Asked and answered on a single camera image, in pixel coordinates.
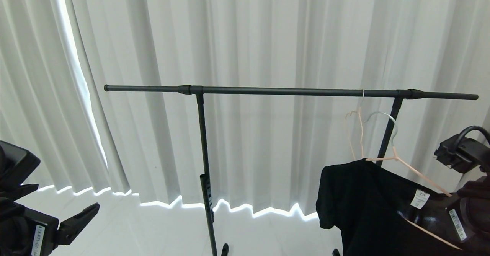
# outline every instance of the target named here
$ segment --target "curtain fold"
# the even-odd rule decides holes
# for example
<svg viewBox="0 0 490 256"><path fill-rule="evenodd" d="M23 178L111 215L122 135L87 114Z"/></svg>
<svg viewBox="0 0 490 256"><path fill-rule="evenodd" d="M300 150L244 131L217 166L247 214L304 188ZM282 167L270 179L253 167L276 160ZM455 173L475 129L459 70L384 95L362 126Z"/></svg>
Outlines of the curtain fold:
<svg viewBox="0 0 490 256"><path fill-rule="evenodd" d="M28 181L75 192L109 185L59 0L0 0L0 139L41 165Z"/></svg>

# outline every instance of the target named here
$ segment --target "horizontal black rod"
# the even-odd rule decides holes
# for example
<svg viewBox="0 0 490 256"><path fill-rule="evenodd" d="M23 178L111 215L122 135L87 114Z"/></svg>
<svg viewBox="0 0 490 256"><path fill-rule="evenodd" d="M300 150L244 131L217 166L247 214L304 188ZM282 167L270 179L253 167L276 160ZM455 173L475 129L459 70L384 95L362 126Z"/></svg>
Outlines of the horizontal black rod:
<svg viewBox="0 0 490 256"><path fill-rule="evenodd" d="M178 92L182 94L259 94L259 95L305 95L305 96L345 96L345 97L390 97L390 98L440 98L476 100L477 94L425 92L419 90L371 90L371 89L312 89L312 88L259 88L259 87L206 87L182 86L119 86L105 85L105 91Z"/></svg>

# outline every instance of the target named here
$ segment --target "white floor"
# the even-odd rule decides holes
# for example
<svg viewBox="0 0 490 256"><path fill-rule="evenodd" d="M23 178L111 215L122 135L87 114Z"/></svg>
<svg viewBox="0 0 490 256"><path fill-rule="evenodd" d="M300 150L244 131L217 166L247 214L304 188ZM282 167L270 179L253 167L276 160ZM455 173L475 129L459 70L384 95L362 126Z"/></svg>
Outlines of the white floor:
<svg viewBox="0 0 490 256"><path fill-rule="evenodd" d="M134 195L108 191L95 196L88 191L74 196L70 189L57 194L50 188L17 202L61 221L100 203L100 212L89 226L72 245L59 247L53 256L212 255L204 209L183 208L180 201L166 209L141 206ZM337 228L322 230L317 218L303 221L297 213L253 218L249 209L230 213L222 204L215 212L214 225L219 255L225 242L230 245L230 256L325 256L334 248L341 251Z"/></svg>

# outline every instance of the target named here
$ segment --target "clothes rack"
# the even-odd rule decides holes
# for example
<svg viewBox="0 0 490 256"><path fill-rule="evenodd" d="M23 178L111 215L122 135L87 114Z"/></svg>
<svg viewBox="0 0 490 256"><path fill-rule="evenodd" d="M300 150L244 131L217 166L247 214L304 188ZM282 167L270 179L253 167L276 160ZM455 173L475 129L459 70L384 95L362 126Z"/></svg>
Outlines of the clothes rack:
<svg viewBox="0 0 490 256"><path fill-rule="evenodd" d="M313 88L261 88L261 87L210 87L201 85L180 86L128 86L128 85L104 85L105 91L131 91L131 92L174 92L186 95L195 94L198 104L199 128L201 130L201 147L203 150L204 174L200 176L201 189L203 191L204 209L209 231L209 239L213 256L217 256L216 239L214 233L214 213L212 209L211 183L209 173L208 145L206 137L206 124L204 117L204 94L257 94L257 95L302 95L302 96L334 96L334 97L385 97L394 98L391 116L396 119L401 109L403 99L439 98L439 99L463 99L477 100L476 94L425 92L416 89L397 90L362 90L362 89L313 89ZM392 136L394 123L388 120L385 134L378 157L384 157L388 143ZM227 256L228 244L224 244L222 256Z"/></svg>

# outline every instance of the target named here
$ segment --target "white label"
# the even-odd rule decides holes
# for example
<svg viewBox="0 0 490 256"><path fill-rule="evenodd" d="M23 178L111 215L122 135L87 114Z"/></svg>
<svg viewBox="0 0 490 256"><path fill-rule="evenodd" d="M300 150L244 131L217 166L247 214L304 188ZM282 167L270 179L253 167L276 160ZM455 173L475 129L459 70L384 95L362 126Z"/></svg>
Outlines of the white label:
<svg viewBox="0 0 490 256"><path fill-rule="evenodd" d="M32 240L32 256L40 256L42 249L42 239L44 238L44 226L37 225L36 232L34 233L34 240Z"/></svg>
<svg viewBox="0 0 490 256"><path fill-rule="evenodd" d="M456 213L456 210L451 209L449 211L449 215L451 216L451 220L453 220L454 227L456 228L456 231L458 232L460 239L461 240L466 239L466 233L464 232L464 228L462 228L462 224L458 217L458 214Z"/></svg>
<svg viewBox="0 0 490 256"><path fill-rule="evenodd" d="M429 200L429 196L429 193L425 193L424 191L417 189L410 205L413 207L417 207L418 209L422 209L427 200Z"/></svg>

